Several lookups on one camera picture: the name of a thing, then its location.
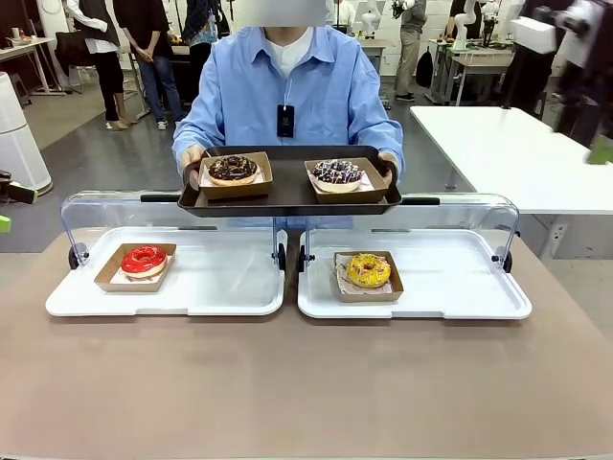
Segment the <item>black serving tray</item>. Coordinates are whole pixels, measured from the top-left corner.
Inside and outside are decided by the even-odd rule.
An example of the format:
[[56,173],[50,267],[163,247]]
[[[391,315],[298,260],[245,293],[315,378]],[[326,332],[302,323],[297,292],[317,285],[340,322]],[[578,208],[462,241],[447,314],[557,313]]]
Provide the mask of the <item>black serving tray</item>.
[[396,187],[396,175],[385,198],[371,204],[319,204],[313,186],[308,180],[306,160],[331,158],[358,158],[371,160],[384,173],[393,165],[385,165],[378,151],[368,146],[275,146],[275,147],[215,147],[207,149],[211,156],[236,155],[265,151],[273,174],[273,186],[268,196],[253,196],[208,201],[192,188],[189,177],[198,171],[200,162],[189,165],[183,175],[184,190],[179,207],[200,218],[277,218],[296,216],[357,216],[383,214],[400,204],[402,197]]

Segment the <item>neck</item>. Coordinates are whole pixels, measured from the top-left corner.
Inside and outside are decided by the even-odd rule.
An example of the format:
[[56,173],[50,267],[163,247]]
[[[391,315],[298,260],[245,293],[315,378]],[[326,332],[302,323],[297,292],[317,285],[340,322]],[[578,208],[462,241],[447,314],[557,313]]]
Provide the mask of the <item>neck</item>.
[[264,27],[266,38],[279,46],[292,44],[307,31],[306,27]]

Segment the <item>red frosted donut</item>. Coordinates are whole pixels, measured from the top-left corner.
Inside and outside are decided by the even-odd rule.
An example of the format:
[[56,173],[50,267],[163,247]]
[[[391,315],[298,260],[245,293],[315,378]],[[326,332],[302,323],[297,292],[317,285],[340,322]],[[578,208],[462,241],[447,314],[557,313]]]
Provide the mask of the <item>red frosted donut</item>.
[[157,246],[132,249],[122,259],[122,272],[128,278],[142,280],[157,275],[166,266],[168,256]]

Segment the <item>black name badge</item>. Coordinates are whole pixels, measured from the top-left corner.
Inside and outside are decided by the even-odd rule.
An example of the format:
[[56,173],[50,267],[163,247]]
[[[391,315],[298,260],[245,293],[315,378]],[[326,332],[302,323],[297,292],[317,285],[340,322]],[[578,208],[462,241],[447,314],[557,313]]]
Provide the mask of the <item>black name badge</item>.
[[277,135],[279,137],[294,137],[294,106],[277,106]]

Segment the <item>yellow frosted donut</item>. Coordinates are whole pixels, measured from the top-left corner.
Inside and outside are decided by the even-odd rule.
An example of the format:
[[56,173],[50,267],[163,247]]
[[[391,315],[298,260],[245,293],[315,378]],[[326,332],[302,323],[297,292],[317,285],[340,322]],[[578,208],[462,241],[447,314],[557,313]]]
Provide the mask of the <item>yellow frosted donut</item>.
[[390,279],[392,268],[385,258],[374,254],[353,256],[347,267],[347,274],[352,283],[361,288],[380,288]]

